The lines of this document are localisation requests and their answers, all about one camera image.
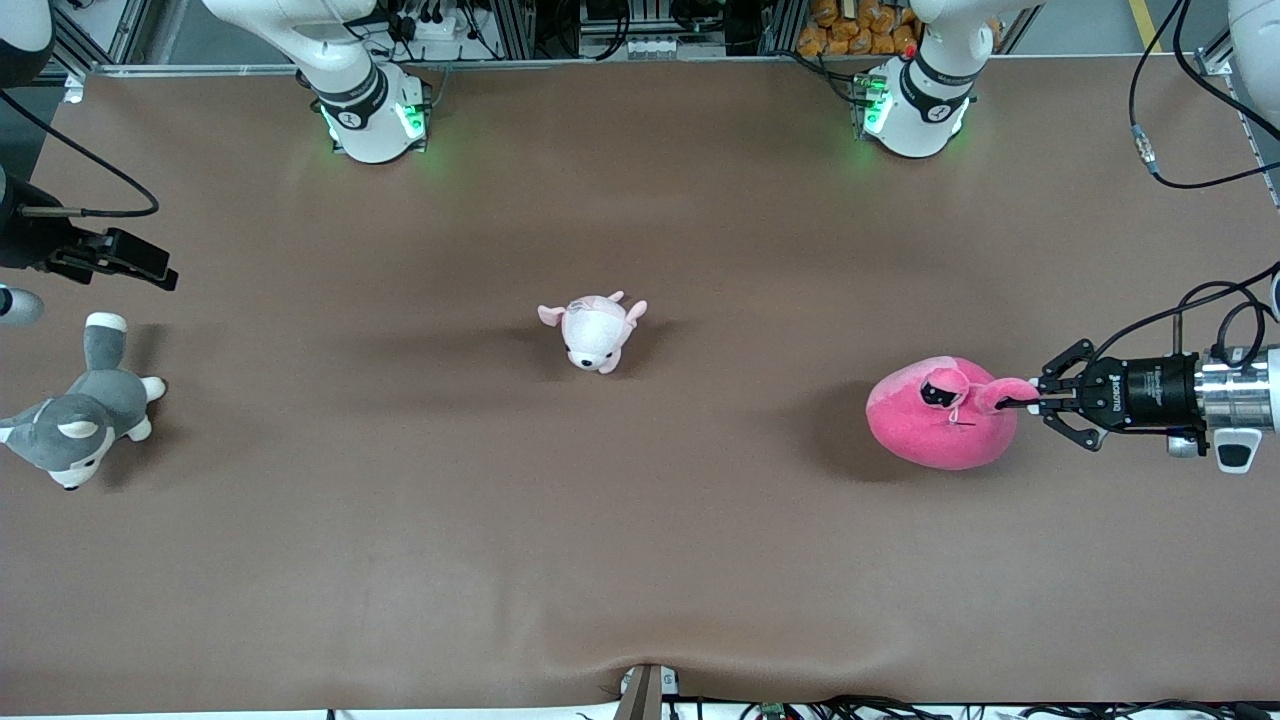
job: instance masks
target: pink flamingo plush toy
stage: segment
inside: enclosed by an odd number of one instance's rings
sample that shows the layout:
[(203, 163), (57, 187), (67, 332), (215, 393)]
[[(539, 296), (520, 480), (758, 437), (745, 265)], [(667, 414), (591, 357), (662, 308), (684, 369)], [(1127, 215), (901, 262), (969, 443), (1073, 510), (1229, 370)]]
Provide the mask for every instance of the pink flamingo plush toy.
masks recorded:
[(1027, 380), (996, 379), (961, 357), (929, 357), (872, 388), (867, 421), (876, 439), (904, 460), (968, 470), (992, 462), (1014, 441), (1018, 411), (997, 404), (1037, 397)]

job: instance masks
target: silver metal cylinder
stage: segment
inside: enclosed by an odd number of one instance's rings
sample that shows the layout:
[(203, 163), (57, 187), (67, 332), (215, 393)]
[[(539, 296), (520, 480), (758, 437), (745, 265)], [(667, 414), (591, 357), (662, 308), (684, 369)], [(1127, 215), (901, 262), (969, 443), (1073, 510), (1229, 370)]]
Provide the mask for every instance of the silver metal cylinder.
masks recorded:
[[(1235, 357), (1245, 348), (1228, 348), (1226, 356)], [(1245, 368), (1229, 368), (1213, 360), (1206, 351), (1196, 369), (1196, 404), (1210, 429), (1257, 428), (1271, 432), (1271, 372), (1267, 366), (1267, 347)], [(1280, 382), (1280, 372), (1276, 380)]]

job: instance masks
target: cable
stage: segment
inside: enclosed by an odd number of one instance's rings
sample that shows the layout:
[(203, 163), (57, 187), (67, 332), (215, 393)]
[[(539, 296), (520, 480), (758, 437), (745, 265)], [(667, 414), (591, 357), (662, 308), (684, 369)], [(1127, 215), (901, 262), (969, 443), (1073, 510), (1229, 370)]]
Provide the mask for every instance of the cable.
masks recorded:
[(1138, 79), (1142, 77), (1142, 70), (1147, 65), (1147, 59), (1151, 58), (1151, 53), (1156, 49), (1156, 44), (1160, 42), (1160, 36), (1164, 35), (1165, 29), (1169, 27), (1169, 23), (1174, 22), (1174, 18), (1178, 19), (1178, 24), (1174, 27), (1174, 58), (1176, 58), (1178, 65), (1183, 69), (1183, 72), (1187, 73), (1192, 79), (1194, 79), (1197, 85), (1207, 90), (1211, 95), (1213, 95), (1222, 102), (1226, 102), (1228, 105), (1234, 108), (1238, 113), (1242, 113), (1244, 117), (1257, 123), (1258, 127), (1261, 127), (1266, 132), (1271, 133), (1276, 138), (1280, 138), (1280, 131), (1277, 131), (1275, 126), (1268, 123), (1266, 118), (1257, 114), (1253, 109), (1248, 108), (1247, 105), (1238, 102), (1234, 97), (1226, 95), (1221, 90), (1213, 87), (1213, 85), (1202, 78), (1199, 73), (1197, 73), (1190, 67), (1190, 64), (1187, 61), (1187, 58), (1183, 56), (1181, 32), (1187, 19), (1187, 12), (1189, 9), (1190, 9), (1190, 0), (1174, 1), (1174, 6), (1170, 8), (1169, 14), (1165, 15), (1164, 22), (1160, 23), (1160, 29), (1157, 29), (1156, 33), (1151, 37), (1151, 41), (1147, 42), (1147, 47), (1146, 50), (1143, 50), (1142, 56), (1138, 58), (1138, 64), (1137, 67), (1134, 67), (1133, 77), (1129, 81), (1129, 127), (1132, 128), (1134, 141), (1138, 146), (1138, 154), (1142, 156), (1143, 161), (1147, 165), (1147, 172), (1151, 173), (1151, 177), (1155, 178), (1156, 182), (1158, 182), (1165, 187), (1171, 187), (1174, 190), (1203, 190), (1206, 187), (1226, 184), (1229, 182), (1235, 182), (1238, 179), (1244, 179), (1248, 177), (1253, 177), (1280, 168), (1280, 161), (1277, 161), (1277, 163), (1271, 163), (1268, 165), (1261, 165), (1249, 170), (1243, 170), (1231, 176), (1225, 176), (1211, 181), (1192, 182), (1192, 183), (1170, 181), (1160, 173), (1160, 167), (1156, 164), (1156, 152), (1151, 146), (1151, 140), (1147, 137), (1147, 133), (1142, 129), (1142, 126), (1138, 124), (1137, 110), (1134, 109), (1134, 106), (1137, 105)]
[(476, 10), (471, 6), (471, 0), (458, 0), (458, 9), (462, 10), (462, 15), (467, 19), (467, 26), (471, 27), (471, 32), (475, 33), (476, 40), (480, 41), (480, 46), (488, 50), (494, 60), (502, 60), (502, 55), (494, 51), (493, 47), (489, 47), (489, 44), (485, 41), (484, 32), (480, 31), (480, 26), (476, 23)]
[[(631, 32), (631, 6), (627, 0), (618, 0), (622, 14), (617, 18), (617, 28), (613, 31), (613, 37), (609, 40), (609, 45), (604, 49), (604, 53), (595, 55), (594, 58), (586, 58), (580, 55), (576, 50), (570, 47), (568, 38), (564, 37), (564, 23), (563, 18), (566, 10), (570, 9), (570, 0), (559, 0), (556, 4), (556, 38), (559, 41), (561, 47), (564, 49), (564, 54), (570, 58), (577, 58), (580, 60), (608, 60), (614, 53), (622, 49), (627, 42), (627, 35)], [(572, 17), (570, 18), (570, 27), (573, 26)]]
[(90, 210), (90, 209), (86, 209), (86, 208), (24, 208), (23, 209), (23, 215), (26, 215), (28, 218), (35, 218), (35, 217), (44, 217), (44, 218), (50, 218), (50, 217), (54, 217), (54, 218), (145, 218), (147, 215), (154, 215), (157, 210), (160, 210), (160, 201), (156, 200), (156, 196), (152, 195), (150, 190), (142, 187), (142, 183), (140, 183), (138, 181), (133, 179), (132, 177), (129, 177), (128, 174), (125, 174), (123, 170), (120, 170), (115, 165), (113, 165), (113, 164), (108, 163), (106, 160), (99, 158), (97, 155), (90, 152), (88, 150), (84, 149), (84, 146), (82, 146), (81, 143), (76, 142), (74, 140), (67, 137), (65, 135), (63, 135), (60, 131), (58, 131), (56, 128), (54, 128), (52, 126), (50, 126), (45, 120), (41, 120), (40, 118), (37, 118), (36, 115), (33, 115), (29, 110), (27, 110), (26, 108), (23, 108), (17, 100), (14, 100), (13, 97), (10, 97), (9, 94), (5, 92), (5, 91), (3, 91), (3, 90), (0, 90), (0, 100), (4, 100), (10, 108), (13, 108), (14, 110), (17, 110), (19, 115), (22, 115), (23, 118), (27, 118), (27, 120), (29, 120), (32, 124), (35, 124), (40, 129), (42, 129), (42, 131), (47, 132), (49, 135), (56, 137), (59, 141), (61, 141), (64, 145), (67, 145), (72, 150), (74, 150), (74, 151), (79, 152), (81, 155), (88, 158), (90, 160), (92, 160), (97, 165), (100, 165), (104, 169), (109, 170), (113, 176), (115, 176), (115, 177), (120, 178), (122, 181), (124, 181), (125, 183), (128, 183), (128, 186), (132, 187), (133, 190), (138, 191), (138, 193), (141, 193), (142, 197), (145, 197), (147, 200), (147, 204), (148, 204), (148, 208), (146, 208), (145, 210)]
[(827, 86), (831, 87), (831, 91), (836, 94), (836, 97), (840, 97), (841, 100), (849, 102), (850, 105), (858, 104), (856, 100), (846, 95), (842, 90), (840, 90), (840, 87), (836, 86), (836, 79), (831, 77), (831, 72), (827, 69), (827, 64), (822, 60), (822, 55), (818, 55), (818, 67), (822, 68), (822, 74), (826, 76), (827, 78)]
[(671, 19), (676, 22), (680, 27), (689, 32), (716, 32), (724, 27), (724, 18), (713, 19), (709, 22), (699, 22), (692, 13), (694, 1), (692, 0), (672, 0), (671, 1)]
[[(1192, 297), (1199, 295), (1202, 291), (1208, 290), (1211, 287), (1231, 287), (1231, 283), (1224, 281), (1210, 281), (1207, 283), (1201, 283), (1193, 287), (1187, 295), (1184, 295), (1179, 305), (1185, 305), (1188, 301), (1190, 301)], [(1225, 318), (1222, 318), (1222, 323), (1217, 327), (1217, 341), (1213, 343), (1213, 347), (1210, 348), (1211, 357), (1217, 359), (1224, 365), (1233, 369), (1240, 369), (1252, 365), (1253, 361), (1257, 360), (1258, 352), (1262, 348), (1262, 341), (1266, 336), (1266, 324), (1263, 320), (1263, 314), (1270, 315), (1272, 319), (1275, 319), (1275, 314), (1271, 311), (1271, 307), (1268, 305), (1263, 305), (1262, 302), (1260, 302), (1258, 297), (1253, 295), (1253, 291), (1242, 287), (1236, 290), (1236, 292), (1243, 295), (1245, 297), (1245, 301), (1239, 306), (1234, 307), (1230, 313), (1226, 314)], [(1235, 316), (1249, 307), (1253, 309), (1254, 318), (1257, 320), (1256, 331), (1253, 334), (1253, 343), (1249, 346), (1249, 351), (1245, 352), (1244, 356), (1240, 357), (1238, 363), (1231, 363), (1225, 355), (1226, 333), (1231, 327), (1231, 322), (1235, 320)], [(1181, 313), (1174, 315), (1175, 340), (1178, 341), (1175, 342), (1175, 345), (1180, 343), (1181, 341), (1181, 322), (1183, 322)], [(1175, 347), (1174, 350), (1178, 351), (1180, 350), (1180, 347)]]
[(818, 55), (815, 58), (817, 63), (810, 61), (804, 55), (800, 55), (799, 53), (794, 53), (791, 50), (772, 50), (772, 51), (769, 51), (769, 55), (777, 55), (780, 58), (790, 58), (790, 59), (795, 60), (796, 63), (800, 63), (800, 65), (804, 67), (806, 70), (809, 70), (809, 72), (812, 72), (812, 73), (814, 73), (817, 76), (820, 76), (823, 79), (826, 79), (827, 81), (827, 86), (831, 87), (831, 91), (836, 94), (836, 97), (840, 97), (841, 100), (844, 100), (845, 102), (849, 102), (851, 105), (858, 105), (859, 104), (858, 100), (855, 100), (854, 97), (850, 97), (845, 91), (842, 91), (836, 85), (837, 82), (854, 82), (854, 76), (845, 74), (845, 73), (837, 73), (835, 70), (831, 70), (829, 68), (827, 68), (827, 64), (823, 61), (822, 55)]
[(440, 78), (440, 90), (431, 94), (431, 109), (440, 106), (444, 101), (444, 88), (449, 86), (449, 76), (453, 74), (453, 65), (444, 65), (444, 77)]
[[(1133, 332), (1139, 331), (1139, 329), (1142, 329), (1142, 328), (1144, 328), (1144, 327), (1147, 327), (1147, 325), (1149, 325), (1152, 323), (1158, 323), (1160, 320), (1164, 320), (1166, 318), (1172, 318), (1175, 315), (1180, 316), (1180, 315), (1183, 315), (1184, 313), (1187, 313), (1189, 310), (1194, 310), (1197, 307), (1202, 307), (1202, 306), (1208, 305), (1211, 302), (1216, 302), (1216, 301), (1219, 301), (1219, 300), (1221, 300), (1221, 299), (1224, 299), (1224, 297), (1226, 297), (1226, 296), (1229, 296), (1231, 293), (1240, 292), (1242, 290), (1248, 290), (1249, 286), (1257, 284), (1258, 282), (1261, 282), (1263, 279), (1272, 278), (1272, 277), (1276, 275), (1276, 273), (1280, 273), (1280, 263), (1276, 263), (1276, 264), (1271, 265), (1270, 268), (1267, 268), (1266, 270), (1262, 270), (1261, 273), (1258, 273), (1258, 274), (1256, 274), (1256, 275), (1253, 275), (1251, 278), (1245, 278), (1244, 281), (1240, 281), (1238, 283), (1226, 283), (1226, 282), (1222, 282), (1222, 281), (1215, 281), (1215, 283), (1212, 283), (1212, 284), (1206, 283), (1203, 286), (1197, 287), (1196, 290), (1193, 290), (1190, 292), (1190, 295), (1194, 295), (1196, 292), (1198, 292), (1201, 290), (1206, 290), (1207, 287), (1222, 287), (1224, 290), (1220, 290), (1220, 291), (1217, 291), (1215, 293), (1211, 293), (1211, 295), (1206, 295), (1204, 297), (1201, 297), (1199, 300), (1194, 300), (1194, 301), (1190, 301), (1190, 302), (1187, 302), (1187, 301), (1179, 302), (1178, 305), (1175, 305), (1175, 306), (1172, 306), (1172, 307), (1170, 307), (1167, 310), (1164, 310), (1161, 313), (1156, 313), (1155, 315), (1148, 315), (1148, 316), (1146, 316), (1146, 318), (1143, 318), (1143, 319), (1140, 319), (1140, 320), (1138, 320), (1135, 323), (1130, 323), (1129, 325), (1125, 325), (1124, 328), (1116, 331), (1116, 333), (1112, 334), (1111, 337), (1108, 337), (1106, 340), (1106, 342), (1103, 342), (1102, 345), (1097, 346), (1097, 348), (1089, 356), (1089, 360), (1084, 364), (1084, 369), (1080, 372), (1079, 377), (1082, 377), (1082, 378), (1092, 377), (1093, 365), (1097, 364), (1097, 361), (1103, 356), (1103, 354), (1112, 345), (1115, 345), (1120, 340), (1125, 338), (1126, 336), (1132, 334)], [(1219, 327), (1219, 342), (1220, 343), (1224, 342), (1225, 328), (1230, 327), (1230, 320), (1235, 319), (1235, 315), (1238, 315), (1240, 311), (1242, 311), (1242, 309), (1238, 307), (1238, 309), (1233, 310), (1231, 313), (1228, 313), (1226, 319), (1224, 319), (1224, 324)], [(1254, 343), (1258, 345), (1258, 346), (1261, 346), (1261, 341), (1258, 338), (1254, 338)], [(1257, 348), (1254, 348), (1254, 347), (1251, 346), (1251, 351), (1253, 352), (1254, 356), (1257, 355)], [(1015, 407), (1016, 406), (1016, 405), (1012, 405), (1012, 404), (1001, 404), (1001, 405), (1002, 406), (1007, 406), (1007, 407)], [(1147, 429), (1147, 428), (1123, 428), (1123, 429), (1117, 429), (1115, 432), (1117, 432), (1120, 434), (1135, 434), (1135, 436), (1140, 436), (1140, 434), (1162, 436), (1162, 434), (1169, 434), (1170, 430), (1179, 430), (1179, 429), (1187, 429), (1187, 428), (1166, 428), (1166, 429), (1161, 429), (1161, 428), (1152, 428), (1152, 429)], [(1032, 706), (1032, 707), (1028, 707), (1027, 710), (1023, 711), (1023, 716), (1024, 717), (1029, 717), (1028, 712), (1033, 711), (1033, 708), (1037, 708), (1037, 710), (1034, 710), (1037, 712), (1052, 712), (1052, 710), (1047, 710), (1047, 708), (1051, 708), (1051, 707), (1060, 707), (1060, 706)], [(1075, 716), (1070, 716), (1070, 715), (1062, 715), (1062, 716), (1064, 717), (1075, 717)]]
[(1271, 137), (1280, 140), (1280, 129), (1277, 129), (1274, 124), (1267, 122), (1267, 119), (1260, 115), (1257, 110), (1254, 110), (1253, 108), (1249, 108), (1248, 105), (1238, 101), (1236, 99), (1231, 97), (1230, 95), (1215, 87), (1213, 83), (1201, 77), (1201, 74), (1196, 72), (1196, 68), (1192, 68), (1190, 63), (1187, 61), (1187, 58), (1184, 56), (1183, 53), (1183, 27), (1187, 24), (1187, 13), (1190, 10), (1190, 8), (1192, 8), (1192, 0), (1181, 0), (1181, 10), (1178, 13), (1178, 24), (1174, 26), (1174, 58), (1178, 60), (1178, 67), (1180, 67), (1183, 69), (1183, 73), (1185, 73), (1187, 77), (1192, 78), (1192, 81), (1194, 81), (1196, 85), (1204, 88), (1206, 92), (1208, 92), (1213, 97), (1217, 97), (1222, 102), (1226, 102), (1228, 105), (1234, 108), (1238, 113), (1257, 123), (1258, 127), (1266, 131), (1267, 135), (1270, 135)]

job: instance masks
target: plush dog ear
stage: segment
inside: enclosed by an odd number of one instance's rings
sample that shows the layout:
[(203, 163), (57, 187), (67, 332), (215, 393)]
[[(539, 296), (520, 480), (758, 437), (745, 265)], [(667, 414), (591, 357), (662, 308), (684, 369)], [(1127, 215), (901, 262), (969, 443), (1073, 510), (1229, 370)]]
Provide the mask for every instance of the plush dog ear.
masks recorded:
[(548, 325), (550, 325), (553, 328), (559, 324), (559, 320), (563, 316), (564, 316), (564, 309), (563, 307), (548, 307), (545, 305), (539, 305), (538, 306), (538, 318), (543, 323), (545, 323), (545, 324), (548, 324)]
[(1039, 391), (1032, 383), (1019, 378), (1004, 378), (978, 387), (973, 400), (980, 413), (995, 415), (1000, 413), (997, 405), (1002, 400), (1028, 401), (1038, 397)]
[(648, 310), (649, 310), (648, 302), (645, 302), (644, 300), (636, 302), (635, 305), (631, 306), (631, 310), (627, 311), (627, 322), (634, 325), (635, 322), (639, 320), (640, 316), (644, 315)]

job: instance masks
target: green led light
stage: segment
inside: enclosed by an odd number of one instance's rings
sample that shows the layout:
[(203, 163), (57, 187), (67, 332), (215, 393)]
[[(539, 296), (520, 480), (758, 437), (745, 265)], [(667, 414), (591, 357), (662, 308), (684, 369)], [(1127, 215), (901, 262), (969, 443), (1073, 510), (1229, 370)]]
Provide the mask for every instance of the green led light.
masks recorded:
[(422, 137), (422, 110), (412, 105), (406, 108), (397, 102), (396, 114), (399, 115), (401, 124), (404, 126), (404, 132), (410, 137)]
[(338, 140), (338, 129), (335, 127), (333, 127), (333, 118), (329, 117), (329, 111), (325, 110), (324, 108), (321, 108), (320, 109), (320, 117), (324, 118), (324, 124), (325, 124), (325, 127), (329, 128), (329, 137), (332, 137), (334, 142), (339, 142), (339, 140)]
[(884, 119), (893, 108), (893, 95), (887, 90), (879, 96), (874, 105), (867, 110), (863, 128), (869, 133), (878, 133), (884, 129)]

